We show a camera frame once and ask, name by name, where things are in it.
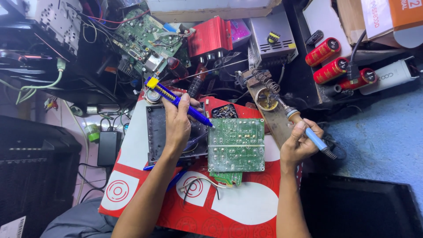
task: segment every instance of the black power adapter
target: black power adapter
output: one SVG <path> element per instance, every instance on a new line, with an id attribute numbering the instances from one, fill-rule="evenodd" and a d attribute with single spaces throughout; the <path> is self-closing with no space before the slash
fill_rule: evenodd
<path id="1" fill-rule="evenodd" d="M 113 166 L 119 153 L 121 132 L 102 131 L 99 140 L 97 166 Z"/>

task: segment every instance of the blue desoldering pump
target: blue desoldering pump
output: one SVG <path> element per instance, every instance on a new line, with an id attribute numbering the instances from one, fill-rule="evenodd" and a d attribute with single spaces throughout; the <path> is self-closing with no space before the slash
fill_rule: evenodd
<path id="1" fill-rule="evenodd" d="M 147 85 L 147 87 L 149 87 L 149 88 L 153 89 L 154 91 L 158 92 L 164 98 L 169 100 L 172 104 L 174 104 L 176 107 L 178 107 L 179 101 L 181 100 L 181 98 L 176 96 L 173 92 L 171 92 L 169 89 L 165 88 L 163 85 L 161 85 L 159 83 L 158 79 L 156 79 L 154 77 L 149 77 L 148 80 L 145 82 L 145 84 Z M 192 116 L 197 121 L 203 123 L 206 126 L 210 126 L 212 128 L 215 128 L 206 116 L 201 114 L 199 111 L 197 111 L 192 106 L 190 106 L 188 108 L 188 115 Z"/>

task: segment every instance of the red amplifier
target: red amplifier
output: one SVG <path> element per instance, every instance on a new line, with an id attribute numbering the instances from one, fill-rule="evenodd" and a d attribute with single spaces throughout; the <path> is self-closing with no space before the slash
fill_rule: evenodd
<path id="1" fill-rule="evenodd" d="M 190 57 L 209 53 L 209 60 L 223 57 L 223 49 L 232 50 L 231 23 L 219 16 L 193 27 L 196 32 L 188 37 Z"/>

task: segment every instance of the red wire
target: red wire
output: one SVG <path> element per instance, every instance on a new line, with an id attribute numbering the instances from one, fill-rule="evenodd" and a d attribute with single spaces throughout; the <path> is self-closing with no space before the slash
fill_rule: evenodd
<path id="1" fill-rule="evenodd" d="M 113 22 L 113 21 L 108 21 L 108 20 L 104 20 L 104 19 L 100 19 L 100 18 L 97 18 L 97 17 L 91 17 L 91 18 L 93 18 L 93 19 L 97 19 L 97 20 L 102 20 L 102 21 L 105 21 L 105 22 L 111 22 L 111 23 L 116 23 L 116 24 L 122 24 L 122 23 L 125 23 L 125 22 L 128 22 L 128 21 L 131 21 L 131 20 L 133 20 L 133 19 L 136 19 L 136 18 L 138 18 L 138 17 L 141 17 L 141 16 L 143 16 L 144 14 L 146 14 L 147 12 L 149 12 L 150 10 L 146 10 L 145 12 L 143 12 L 143 13 L 141 13 L 140 15 L 138 15 L 138 16 L 136 16 L 136 17 L 133 17 L 133 18 L 129 18 L 128 20 L 124 20 L 124 21 L 122 21 L 122 22 Z"/>

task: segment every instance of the green circuit board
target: green circuit board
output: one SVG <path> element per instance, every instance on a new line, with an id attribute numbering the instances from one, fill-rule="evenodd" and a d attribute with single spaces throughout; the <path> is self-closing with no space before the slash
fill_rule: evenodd
<path id="1" fill-rule="evenodd" d="M 209 172 L 264 171 L 264 120 L 212 118 Z"/>
<path id="2" fill-rule="evenodd" d="M 240 186 L 242 181 L 242 172 L 210 172 L 210 176 L 229 187 L 232 187 L 233 183 Z"/>
<path id="3" fill-rule="evenodd" d="M 133 9 L 124 19 L 133 18 L 143 12 L 140 8 Z M 135 69 L 139 73 L 149 72 L 159 75 L 168 64 L 167 58 L 173 57 L 182 45 L 179 36 L 157 37 L 157 34 L 162 32 L 165 32 L 163 25 L 149 14 L 145 14 L 138 19 L 123 23 L 115 33 L 122 36 L 124 42 L 116 40 L 113 42 L 135 59 L 137 62 Z M 160 40 L 160 44 L 173 45 L 153 46 L 151 42 L 156 40 Z"/>

